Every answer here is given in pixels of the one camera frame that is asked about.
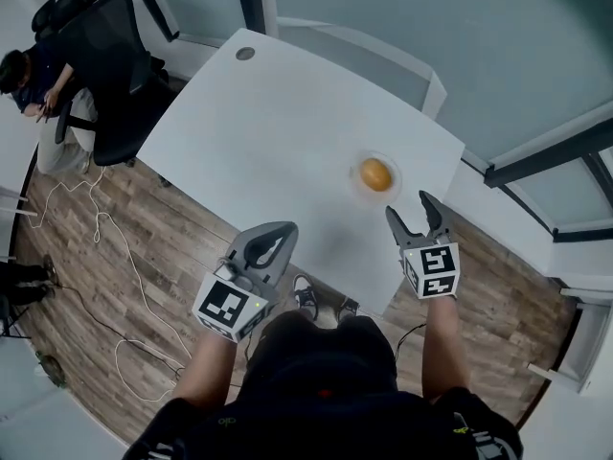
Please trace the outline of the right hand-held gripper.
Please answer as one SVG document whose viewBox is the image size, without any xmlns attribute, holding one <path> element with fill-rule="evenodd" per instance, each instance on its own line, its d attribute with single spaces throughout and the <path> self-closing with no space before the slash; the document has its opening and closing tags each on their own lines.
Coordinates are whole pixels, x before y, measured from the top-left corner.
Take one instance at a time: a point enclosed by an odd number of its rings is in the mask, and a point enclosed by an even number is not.
<svg viewBox="0 0 613 460">
<path fill-rule="evenodd" d="M 451 216 L 430 193 L 420 190 L 419 196 L 426 212 L 428 236 L 411 232 L 394 208 L 385 208 L 403 274 L 419 299 L 454 297 L 461 265 L 459 245 L 451 240 Z"/>
</svg>

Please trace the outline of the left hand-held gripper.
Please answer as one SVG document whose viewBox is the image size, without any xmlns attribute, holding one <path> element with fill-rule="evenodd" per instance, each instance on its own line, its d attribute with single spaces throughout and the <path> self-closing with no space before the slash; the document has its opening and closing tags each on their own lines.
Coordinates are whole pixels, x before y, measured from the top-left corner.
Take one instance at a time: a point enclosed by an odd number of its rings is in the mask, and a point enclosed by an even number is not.
<svg viewBox="0 0 613 460">
<path fill-rule="evenodd" d="M 267 222 L 240 232 L 197 293 L 192 313 L 200 324 L 233 342 L 253 332 L 278 302 L 276 285 L 297 241 L 294 222 Z"/>
</svg>

